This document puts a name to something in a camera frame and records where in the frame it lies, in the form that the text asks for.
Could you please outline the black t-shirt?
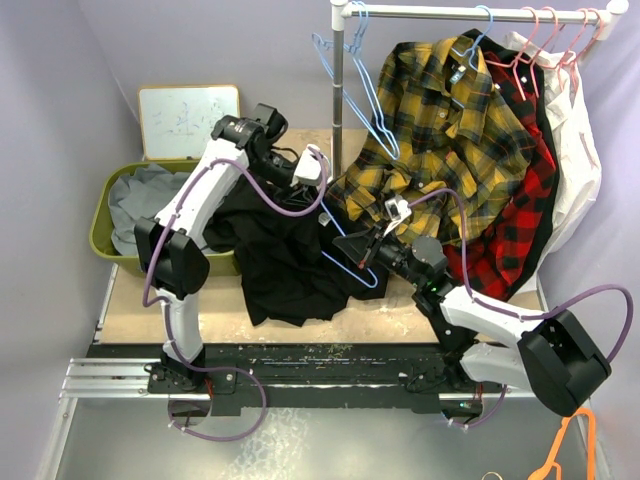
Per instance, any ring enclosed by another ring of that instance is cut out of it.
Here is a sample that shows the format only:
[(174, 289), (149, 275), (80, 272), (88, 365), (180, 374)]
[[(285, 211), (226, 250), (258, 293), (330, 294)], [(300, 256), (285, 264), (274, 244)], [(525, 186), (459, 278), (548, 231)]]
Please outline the black t-shirt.
[(348, 300), (385, 296), (389, 273), (360, 270), (332, 240), (340, 235), (322, 208), (291, 218), (274, 211), (242, 176), (204, 230), (216, 253), (231, 251), (253, 325), (280, 320), (300, 327), (330, 321)]

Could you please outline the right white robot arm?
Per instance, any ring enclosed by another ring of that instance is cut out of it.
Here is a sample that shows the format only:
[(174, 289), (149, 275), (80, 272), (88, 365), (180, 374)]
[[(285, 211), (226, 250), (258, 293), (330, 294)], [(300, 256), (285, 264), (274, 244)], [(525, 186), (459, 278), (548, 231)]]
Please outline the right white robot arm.
[(379, 228), (339, 236), (334, 246), (359, 268), (381, 266), (410, 283), (412, 299), (447, 353), (446, 383), (456, 391), (493, 382), (527, 390), (568, 417), (610, 376), (609, 360), (575, 315), (549, 318), (468, 291), (448, 273), (440, 242), (405, 245)]

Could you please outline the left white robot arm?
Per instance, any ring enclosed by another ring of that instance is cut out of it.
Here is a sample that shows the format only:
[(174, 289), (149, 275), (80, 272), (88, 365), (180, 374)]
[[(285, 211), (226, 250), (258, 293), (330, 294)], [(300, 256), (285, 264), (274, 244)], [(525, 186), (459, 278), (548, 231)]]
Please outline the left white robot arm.
[(274, 149), (288, 122), (274, 107), (258, 104), (248, 117), (225, 115), (209, 136), (204, 153), (184, 185), (153, 218), (136, 222), (134, 235), (141, 268), (146, 274), (143, 304), (158, 304), (164, 317), (166, 341), (163, 364), (184, 392), (202, 387), (206, 378), (204, 343), (199, 327), (199, 292), (210, 263), (203, 251), (204, 231), (240, 178), (245, 178), (275, 212), (297, 218), (312, 213), (314, 200), (301, 210), (281, 207), (260, 187), (261, 181), (288, 189), (309, 187), (325, 193), (331, 163), (309, 144), (291, 162)]

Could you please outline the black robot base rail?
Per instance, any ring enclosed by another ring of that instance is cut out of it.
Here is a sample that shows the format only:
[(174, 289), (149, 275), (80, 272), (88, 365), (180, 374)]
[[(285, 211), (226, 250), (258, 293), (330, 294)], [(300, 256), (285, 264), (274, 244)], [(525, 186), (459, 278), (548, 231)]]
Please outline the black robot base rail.
[(136, 377), (143, 392), (211, 400), (212, 414), (244, 408), (406, 409), (466, 419), (500, 392), (455, 372), (435, 344), (208, 344), (201, 372), (166, 359), (158, 345), (93, 345), (87, 356)]

